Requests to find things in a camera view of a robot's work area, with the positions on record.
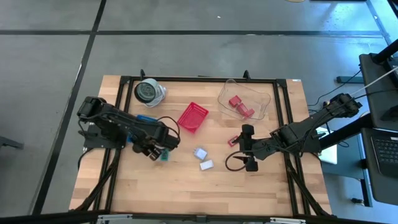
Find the white block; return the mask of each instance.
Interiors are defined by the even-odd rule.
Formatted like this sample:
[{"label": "white block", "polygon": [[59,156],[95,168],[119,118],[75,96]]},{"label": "white block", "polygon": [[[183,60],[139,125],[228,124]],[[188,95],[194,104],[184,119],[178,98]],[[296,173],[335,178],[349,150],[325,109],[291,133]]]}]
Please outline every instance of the white block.
[{"label": "white block", "polygon": [[209,160],[209,161],[206,161],[206,162],[202,162],[200,164],[200,169],[201,170],[207,170],[207,169],[212,168],[213,166],[214,166],[213,161]]},{"label": "white block", "polygon": [[195,149],[195,152],[193,154],[195,155],[196,158],[204,160],[207,155],[207,152],[202,148],[197,148]]}]

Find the laptop keyboard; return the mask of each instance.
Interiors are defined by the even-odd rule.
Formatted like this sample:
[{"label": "laptop keyboard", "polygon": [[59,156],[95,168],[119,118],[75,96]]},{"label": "laptop keyboard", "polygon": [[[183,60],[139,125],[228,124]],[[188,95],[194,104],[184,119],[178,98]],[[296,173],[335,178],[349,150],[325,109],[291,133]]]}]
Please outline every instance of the laptop keyboard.
[{"label": "laptop keyboard", "polygon": [[398,141],[388,139],[374,139],[379,163],[398,165]]}]

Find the white cable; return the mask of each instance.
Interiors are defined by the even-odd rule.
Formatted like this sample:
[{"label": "white cable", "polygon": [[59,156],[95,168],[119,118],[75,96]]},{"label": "white cable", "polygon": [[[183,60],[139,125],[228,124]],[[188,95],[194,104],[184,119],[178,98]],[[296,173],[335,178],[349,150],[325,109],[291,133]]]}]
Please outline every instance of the white cable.
[{"label": "white cable", "polygon": [[350,95],[351,95],[351,96],[353,96],[355,93],[357,93],[357,92],[359,92],[359,91],[361,91],[361,90],[363,90],[363,89],[365,89],[365,88],[367,88],[367,87],[369,87],[369,86],[373,85],[374,83],[376,83],[377,81],[379,81],[380,79],[384,78],[386,75],[390,74],[391,72],[393,72],[393,71],[395,71],[395,70],[397,70],[397,69],[398,69],[398,66],[397,66],[397,67],[395,67],[394,69],[392,69],[390,72],[387,72],[386,74],[384,74],[384,75],[380,76],[379,78],[377,78],[377,79],[376,79],[376,80],[374,80],[373,82],[371,82],[371,83],[367,84],[367,85],[366,85],[366,86],[364,86],[363,88],[360,88],[360,89],[356,90],[355,92],[353,92],[353,93],[350,93]]},{"label": "white cable", "polygon": [[158,86],[159,90],[159,96],[157,98],[154,98],[150,103],[145,103],[144,105],[153,108],[154,106],[158,105],[165,97],[166,97],[166,87],[162,87],[162,85]]}]

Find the red block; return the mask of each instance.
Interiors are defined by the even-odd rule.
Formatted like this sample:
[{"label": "red block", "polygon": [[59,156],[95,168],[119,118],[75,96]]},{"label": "red block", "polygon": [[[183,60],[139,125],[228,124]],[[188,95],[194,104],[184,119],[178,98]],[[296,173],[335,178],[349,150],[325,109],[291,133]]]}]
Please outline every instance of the red block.
[{"label": "red block", "polygon": [[247,118],[251,118],[251,116],[253,116],[253,114],[254,114],[254,110],[253,110],[253,109],[250,109],[249,111],[247,111],[247,112],[244,114],[244,116],[247,117]]},{"label": "red block", "polygon": [[236,107],[238,104],[240,104],[242,100],[238,96],[234,96],[229,100],[229,104],[232,107]]},{"label": "red block", "polygon": [[237,107],[236,109],[237,109],[237,110],[239,111],[239,113],[240,113],[241,115],[243,115],[243,116],[245,116],[245,115],[246,115],[246,112],[248,112],[248,109],[246,108],[246,106],[244,105],[244,103],[239,104],[238,107]]},{"label": "red block", "polygon": [[233,141],[235,141],[237,138],[238,138],[238,136],[234,136],[233,138],[231,138],[230,140],[228,140],[229,146],[232,147],[232,146],[236,145],[237,142],[236,142],[236,143],[233,143]]}]

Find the gray floor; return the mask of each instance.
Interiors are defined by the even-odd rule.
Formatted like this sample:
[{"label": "gray floor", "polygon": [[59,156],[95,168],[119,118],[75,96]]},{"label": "gray floor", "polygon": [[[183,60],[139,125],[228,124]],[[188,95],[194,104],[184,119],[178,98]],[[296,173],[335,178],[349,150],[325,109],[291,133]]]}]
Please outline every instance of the gray floor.
[{"label": "gray floor", "polygon": [[[0,1],[0,29],[88,29],[100,1]],[[391,39],[398,21],[387,2],[372,0]],[[378,30],[364,2],[108,1],[101,30]],[[0,150],[0,217],[25,215],[60,124],[88,36],[0,35],[0,135],[25,142],[23,151]],[[380,37],[241,35],[97,36],[76,101],[96,95],[103,75],[299,78],[308,103],[338,86],[338,75],[359,70],[358,55],[386,46]],[[339,89],[352,92],[360,85]],[[367,110],[365,105],[360,114]],[[83,139],[75,107],[44,206],[68,209]],[[336,119],[338,129],[353,119]],[[325,175],[333,213],[342,218],[394,222],[397,207],[352,205],[357,180]]]}]

